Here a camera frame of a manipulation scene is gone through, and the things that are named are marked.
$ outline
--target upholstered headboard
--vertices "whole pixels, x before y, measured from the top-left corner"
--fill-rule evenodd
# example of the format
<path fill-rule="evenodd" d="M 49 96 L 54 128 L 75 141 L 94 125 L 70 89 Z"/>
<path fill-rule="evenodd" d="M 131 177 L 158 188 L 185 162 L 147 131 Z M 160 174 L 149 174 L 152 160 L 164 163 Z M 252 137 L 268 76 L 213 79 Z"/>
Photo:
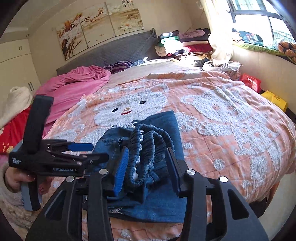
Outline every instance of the upholstered headboard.
<path fill-rule="evenodd" d="M 154 46 L 156 46 L 157 43 L 157 35 L 154 29 L 120 38 L 96 47 L 73 59 L 58 68 L 57 75 L 65 74 L 79 66 L 88 67 L 96 65 L 104 67 L 124 60 L 135 62 L 145 57 L 148 57 L 148 60 L 156 59 L 158 56 Z"/>

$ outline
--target yellow bag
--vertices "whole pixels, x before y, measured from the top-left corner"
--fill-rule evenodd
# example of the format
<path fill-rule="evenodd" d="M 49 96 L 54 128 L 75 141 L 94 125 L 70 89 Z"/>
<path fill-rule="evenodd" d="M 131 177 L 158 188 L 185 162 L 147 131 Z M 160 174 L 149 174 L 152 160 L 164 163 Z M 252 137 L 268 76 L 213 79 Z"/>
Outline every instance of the yellow bag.
<path fill-rule="evenodd" d="M 283 99 L 275 95 L 274 93 L 271 93 L 270 91 L 266 91 L 263 94 L 261 94 L 264 98 L 268 99 L 270 102 L 274 103 L 276 106 L 280 107 L 284 112 L 287 110 L 287 102 L 285 102 Z"/>

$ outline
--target fuzzy sleeve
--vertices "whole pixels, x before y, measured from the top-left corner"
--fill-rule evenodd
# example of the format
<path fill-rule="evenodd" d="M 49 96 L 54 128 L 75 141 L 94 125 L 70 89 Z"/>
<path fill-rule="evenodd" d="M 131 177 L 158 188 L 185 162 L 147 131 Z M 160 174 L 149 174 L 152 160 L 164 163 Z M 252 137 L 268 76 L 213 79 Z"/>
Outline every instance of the fuzzy sleeve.
<path fill-rule="evenodd" d="M 24 232 L 29 230 L 39 211 L 25 210 L 21 192 L 13 193 L 6 187 L 4 176 L 8 167 L 8 163 L 4 163 L 0 168 L 0 208 L 19 235 L 18 231 L 22 230 L 22 235 L 20 236 L 24 238 Z"/>

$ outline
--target human hand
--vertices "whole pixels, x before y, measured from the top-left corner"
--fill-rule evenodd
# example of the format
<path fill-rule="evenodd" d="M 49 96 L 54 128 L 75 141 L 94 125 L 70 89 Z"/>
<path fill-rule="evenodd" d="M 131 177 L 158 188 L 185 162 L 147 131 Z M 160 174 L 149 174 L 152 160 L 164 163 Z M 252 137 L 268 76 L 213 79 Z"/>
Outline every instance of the human hand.
<path fill-rule="evenodd" d="M 9 167 L 5 173 L 5 184 L 9 189 L 12 189 L 14 192 L 18 192 L 20 190 L 21 182 L 33 182 L 36 180 L 36 176 L 30 175 L 27 172 L 19 170 L 14 167 Z M 51 182 L 54 177 L 46 177 L 46 179 L 39 185 L 38 191 L 41 195 L 48 193 Z"/>

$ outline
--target white wardrobe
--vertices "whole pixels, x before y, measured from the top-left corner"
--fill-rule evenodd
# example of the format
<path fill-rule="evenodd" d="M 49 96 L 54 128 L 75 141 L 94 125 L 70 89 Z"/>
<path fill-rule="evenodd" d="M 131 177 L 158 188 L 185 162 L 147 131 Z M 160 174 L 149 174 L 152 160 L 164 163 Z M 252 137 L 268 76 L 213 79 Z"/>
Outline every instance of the white wardrobe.
<path fill-rule="evenodd" d="M 0 44 L 0 112 L 14 86 L 26 86 L 32 95 L 40 86 L 27 39 Z"/>

